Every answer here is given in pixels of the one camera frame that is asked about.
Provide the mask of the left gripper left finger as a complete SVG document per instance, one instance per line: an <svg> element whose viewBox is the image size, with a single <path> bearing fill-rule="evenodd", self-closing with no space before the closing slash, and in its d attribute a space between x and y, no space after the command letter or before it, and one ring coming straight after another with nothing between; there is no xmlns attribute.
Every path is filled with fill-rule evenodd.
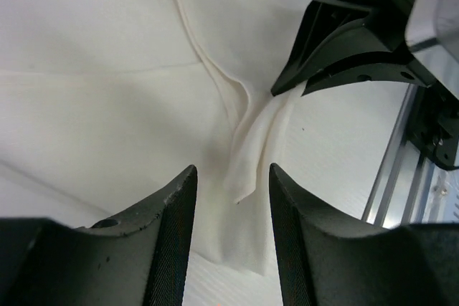
<svg viewBox="0 0 459 306"><path fill-rule="evenodd" d="M197 198L188 166L160 190L77 232L72 305L180 305Z"/></svg>

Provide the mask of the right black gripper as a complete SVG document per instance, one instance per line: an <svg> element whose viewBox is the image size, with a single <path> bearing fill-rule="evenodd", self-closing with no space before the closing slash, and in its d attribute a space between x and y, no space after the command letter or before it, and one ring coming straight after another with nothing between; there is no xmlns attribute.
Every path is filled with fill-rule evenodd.
<svg viewBox="0 0 459 306"><path fill-rule="evenodd" d="M312 0L271 88L302 96L360 82L437 83L458 95L458 59L440 46L412 52L405 30L415 0Z"/></svg>

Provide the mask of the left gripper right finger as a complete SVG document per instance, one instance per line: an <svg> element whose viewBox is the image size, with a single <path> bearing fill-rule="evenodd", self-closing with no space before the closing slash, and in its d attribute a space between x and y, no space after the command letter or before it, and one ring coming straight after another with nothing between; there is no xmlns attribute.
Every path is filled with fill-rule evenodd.
<svg viewBox="0 0 459 306"><path fill-rule="evenodd" d="M355 219L270 166L269 197L284 305L403 305L403 230Z"/></svg>

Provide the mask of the white cloth napkin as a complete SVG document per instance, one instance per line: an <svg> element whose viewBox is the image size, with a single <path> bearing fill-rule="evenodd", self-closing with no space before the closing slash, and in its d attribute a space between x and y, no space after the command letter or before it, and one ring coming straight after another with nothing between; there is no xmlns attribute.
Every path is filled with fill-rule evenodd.
<svg viewBox="0 0 459 306"><path fill-rule="evenodd" d="M258 274L307 0L1 0L1 166L117 212L199 171L194 248Z"/></svg>

